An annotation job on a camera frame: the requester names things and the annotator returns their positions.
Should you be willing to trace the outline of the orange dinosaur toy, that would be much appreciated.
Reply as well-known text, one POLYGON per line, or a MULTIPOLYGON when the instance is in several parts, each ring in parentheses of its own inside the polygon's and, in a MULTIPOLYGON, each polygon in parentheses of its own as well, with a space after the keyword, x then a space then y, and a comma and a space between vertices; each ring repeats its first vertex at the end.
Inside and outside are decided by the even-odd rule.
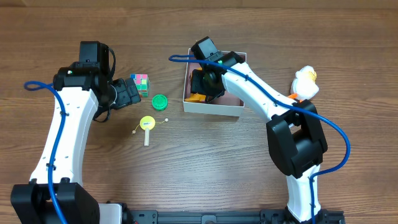
POLYGON ((206 95, 201 95, 198 93, 191 93, 189 97, 184 99, 185 102, 190 103, 205 103, 206 102, 206 95))

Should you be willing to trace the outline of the multicoloured puzzle cube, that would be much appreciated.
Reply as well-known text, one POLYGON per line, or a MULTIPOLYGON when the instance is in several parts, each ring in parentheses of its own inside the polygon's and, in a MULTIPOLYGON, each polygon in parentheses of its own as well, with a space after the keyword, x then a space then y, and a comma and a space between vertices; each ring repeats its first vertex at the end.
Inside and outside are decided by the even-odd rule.
POLYGON ((148 74, 132 73, 130 74, 130 78, 134 80, 139 95, 141 97, 148 97, 150 90, 150 81, 148 74))

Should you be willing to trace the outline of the white plush duck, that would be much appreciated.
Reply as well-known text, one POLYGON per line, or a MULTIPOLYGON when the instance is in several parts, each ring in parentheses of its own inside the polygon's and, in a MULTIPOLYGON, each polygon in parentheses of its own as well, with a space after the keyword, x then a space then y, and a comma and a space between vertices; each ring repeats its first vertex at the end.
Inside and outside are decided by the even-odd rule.
POLYGON ((313 98, 319 91, 316 79, 317 73, 312 66, 307 65, 301 68, 295 73, 289 98, 299 101, 313 98))

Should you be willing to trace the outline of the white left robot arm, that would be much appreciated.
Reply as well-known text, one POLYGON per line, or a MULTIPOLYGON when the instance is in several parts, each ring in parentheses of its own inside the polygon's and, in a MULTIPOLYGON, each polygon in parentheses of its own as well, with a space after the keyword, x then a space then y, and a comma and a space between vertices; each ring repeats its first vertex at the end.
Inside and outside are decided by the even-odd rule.
POLYGON ((125 203, 99 203, 84 188, 83 157, 92 122, 141 101, 131 78, 113 78, 114 51, 98 41, 80 44, 79 60, 62 67, 51 84, 26 82, 29 91, 48 89, 53 118, 40 160, 28 184, 16 184, 11 204, 21 223, 133 223, 125 203))

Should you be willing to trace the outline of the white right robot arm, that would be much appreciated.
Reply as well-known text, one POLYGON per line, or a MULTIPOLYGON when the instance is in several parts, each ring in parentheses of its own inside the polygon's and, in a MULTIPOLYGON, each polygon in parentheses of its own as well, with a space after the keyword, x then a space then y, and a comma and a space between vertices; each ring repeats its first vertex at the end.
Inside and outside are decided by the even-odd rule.
POLYGON ((324 212, 318 200, 318 178, 328 146, 316 107, 308 100, 281 95, 261 80, 235 52, 194 51, 192 92, 216 98, 228 92, 266 122, 270 157, 286 176, 287 213, 295 223, 320 223, 324 212))

